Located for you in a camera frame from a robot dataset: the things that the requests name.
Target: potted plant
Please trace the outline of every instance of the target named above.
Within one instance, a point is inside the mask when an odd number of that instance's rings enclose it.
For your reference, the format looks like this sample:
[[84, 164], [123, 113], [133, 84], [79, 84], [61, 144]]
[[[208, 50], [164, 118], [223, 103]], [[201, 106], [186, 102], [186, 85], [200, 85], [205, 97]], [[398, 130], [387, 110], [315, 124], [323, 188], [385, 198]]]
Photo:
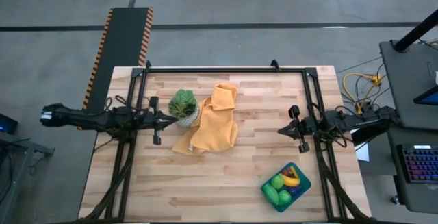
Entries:
[[198, 102], [194, 98], [191, 90], [178, 90], [170, 100], [169, 113], [179, 120], [177, 124], [182, 127], [190, 127], [198, 118]]

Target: keyboard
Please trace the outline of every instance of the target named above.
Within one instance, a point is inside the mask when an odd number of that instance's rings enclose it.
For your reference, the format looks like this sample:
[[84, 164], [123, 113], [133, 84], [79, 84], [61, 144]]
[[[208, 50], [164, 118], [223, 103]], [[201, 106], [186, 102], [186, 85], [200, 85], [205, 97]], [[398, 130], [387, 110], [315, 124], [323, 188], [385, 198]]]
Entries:
[[398, 149], [409, 183], [438, 183], [438, 146], [399, 145]]

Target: wooden table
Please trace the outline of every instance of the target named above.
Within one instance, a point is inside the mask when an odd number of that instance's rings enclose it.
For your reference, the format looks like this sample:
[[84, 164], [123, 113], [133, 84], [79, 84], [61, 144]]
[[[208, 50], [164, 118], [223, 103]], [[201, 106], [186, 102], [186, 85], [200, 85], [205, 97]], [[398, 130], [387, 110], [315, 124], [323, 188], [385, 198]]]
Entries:
[[[342, 105], [334, 67], [317, 69], [326, 109]], [[127, 96], [131, 70], [114, 68], [109, 97]], [[199, 157], [181, 155], [171, 149], [186, 129], [178, 125], [166, 128], [161, 132], [161, 146], [152, 143], [152, 130], [139, 131], [125, 221], [326, 221], [312, 137], [306, 137], [310, 151], [300, 154], [297, 140], [276, 132], [290, 122], [287, 110], [291, 105], [300, 107], [302, 118], [308, 115], [300, 74], [149, 73], [144, 96], [158, 96], [160, 110], [167, 113], [178, 89], [191, 89], [203, 100], [211, 95], [214, 84], [223, 82], [234, 84], [238, 91], [234, 117], [240, 130], [234, 148]], [[96, 146], [109, 139], [107, 134], [99, 134]], [[79, 217], [89, 214], [109, 188], [116, 148], [117, 142], [113, 142], [94, 153]], [[334, 143], [334, 150], [342, 186], [361, 211], [370, 215], [353, 145], [344, 149]], [[263, 197], [260, 186], [288, 162], [300, 167], [312, 187], [284, 213], [278, 213]], [[332, 188], [331, 196], [337, 216]]]

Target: plant pot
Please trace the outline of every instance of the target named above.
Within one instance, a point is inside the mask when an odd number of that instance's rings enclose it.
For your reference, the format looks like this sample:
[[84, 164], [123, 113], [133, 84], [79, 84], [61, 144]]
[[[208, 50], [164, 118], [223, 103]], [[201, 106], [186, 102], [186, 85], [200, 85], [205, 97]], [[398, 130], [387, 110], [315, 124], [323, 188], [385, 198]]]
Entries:
[[177, 124], [180, 125], [181, 127], [189, 128], [192, 125], [192, 123], [198, 118], [198, 115], [199, 115], [199, 106], [198, 106], [198, 104], [196, 104], [196, 108], [195, 108], [193, 114], [191, 114], [185, 118], [179, 119], [177, 121]]

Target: orange cloth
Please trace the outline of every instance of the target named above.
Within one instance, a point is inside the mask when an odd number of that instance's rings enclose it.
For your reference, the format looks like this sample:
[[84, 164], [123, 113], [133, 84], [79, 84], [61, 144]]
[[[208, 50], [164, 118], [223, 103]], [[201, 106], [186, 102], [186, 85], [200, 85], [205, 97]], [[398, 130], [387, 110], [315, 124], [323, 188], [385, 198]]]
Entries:
[[199, 115], [172, 150], [186, 155], [221, 152], [234, 146], [239, 127], [233, 118], [236, 87], [216, 84], [213, 95], [199, 103]]

